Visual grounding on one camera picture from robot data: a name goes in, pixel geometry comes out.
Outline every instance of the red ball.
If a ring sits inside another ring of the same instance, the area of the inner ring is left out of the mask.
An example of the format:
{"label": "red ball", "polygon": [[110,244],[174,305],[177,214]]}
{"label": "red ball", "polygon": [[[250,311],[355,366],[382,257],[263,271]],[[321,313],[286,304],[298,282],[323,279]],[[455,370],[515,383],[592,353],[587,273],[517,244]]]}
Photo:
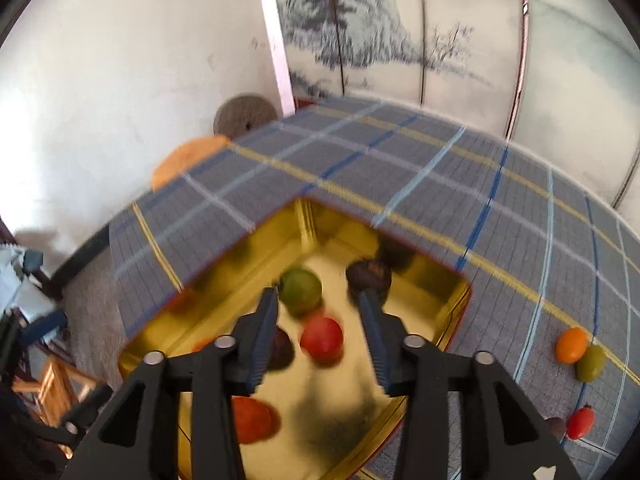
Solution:
{"label": "red ball", "polygon": [[253,444],[273,436],[279,429],[274,408],[250,397],[231,397],[231,409],[239,444]]}
{"label": "red ball", "polygon": [[321,366],[336,364],[342,357],[344,337],[335,319],[313,316],[300,337],[300,348]]}
{"label": "red ball", "polygon": [[591,431],[596,421],[596,414],[591,406],[584,406],[575,412],[566,424],[566,436],[571,440],[584,437]]}

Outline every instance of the gray carpet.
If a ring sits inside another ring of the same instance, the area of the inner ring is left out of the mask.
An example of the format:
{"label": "gray carpet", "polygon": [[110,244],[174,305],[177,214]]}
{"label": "gray carpet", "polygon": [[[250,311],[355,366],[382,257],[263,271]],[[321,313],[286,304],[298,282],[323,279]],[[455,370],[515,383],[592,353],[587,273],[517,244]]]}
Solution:
{"label": "gray carpet", "polygon": [[109,249],[101,252],[63,291],[62,308],[71,333],[70,350],[78,369],[122,384],[118,355],[127,339],[113,292]]}

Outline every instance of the tree painting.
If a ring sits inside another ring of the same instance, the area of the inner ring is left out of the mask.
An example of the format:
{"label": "tree painting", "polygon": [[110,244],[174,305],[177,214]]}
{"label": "tree painting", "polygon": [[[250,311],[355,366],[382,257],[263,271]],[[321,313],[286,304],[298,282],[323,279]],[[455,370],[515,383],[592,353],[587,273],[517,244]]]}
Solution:
{"label": "tree painting", "polygon": [[[303,5],[310,10],[304,27],[306,30],[320,31],[325,26],[334,25],[334,12],[332,10],[332,0],[304,0]],[[343,0],[334,0],[335,3],[335,25],[340,31],[347,28],[346,15],[355,12],[355,8],[348,6]]]}
{"label": "tree painting", "polygon": [[442,33],[438,26],[434,27],[431,37],[427,40],[428,53],[424,59],[427,68],[440,69],[447,60],[466,62],[470,57],[466,40],[473,31],[473,27],[463,27],[460,22],[446,33]]}

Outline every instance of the green cherry tomato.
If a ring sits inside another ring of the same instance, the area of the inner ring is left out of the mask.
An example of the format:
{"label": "green cherry tomato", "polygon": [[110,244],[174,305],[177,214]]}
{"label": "green cherry tomato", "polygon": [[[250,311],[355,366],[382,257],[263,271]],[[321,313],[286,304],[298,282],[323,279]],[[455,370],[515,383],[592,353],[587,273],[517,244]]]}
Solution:
{"label": "green cherry tomato", "polygon": [[291,267],[280,277],[278,296],[292,316],[303,317],[322,300],[322,283],[310,270]]}
{"label": "green cherry tomato", "polygon": [[575,364],[575,374],[579,381],[590,383],[595,381],[604,370],[607,357],[598,345],[591,345]]}

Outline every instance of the gray checkered cloth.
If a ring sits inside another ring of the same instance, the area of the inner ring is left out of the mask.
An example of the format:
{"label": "gray checkered cloth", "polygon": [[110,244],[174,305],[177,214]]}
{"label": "gray checkered cloth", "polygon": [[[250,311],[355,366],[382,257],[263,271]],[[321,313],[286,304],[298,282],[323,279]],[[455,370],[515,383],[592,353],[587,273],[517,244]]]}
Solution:
{"label": "gray checkered cloth", "polygon": [[[367,121],[363,118],[375,118]],[[411,132],[427,134],[428,141]],[[482,133],[414,111],[351,98],[299,111],[238,144],[347,188],[454,240],[573,317],[640,374],[640,243],[615,214],[560,174]],[[269,164],[225,150],[137,204],[182,282],[189,282],[247,231],[300,194],[356,215],[448,266],[473,296],[450,351],[493,352],[543,416],[568,417],[590,403],[596,427],[564,448],[585,479],[598,480],[640,415],[640,388],[607,361],[582,385],[558,364],[566,326],[464,254]],[[131,209],[110,224],[120,313],[133,336],[175,294]],[[450,478],[460,471],[460,418],[450,398]],[[398,434],[367,470],[391,479]]]}

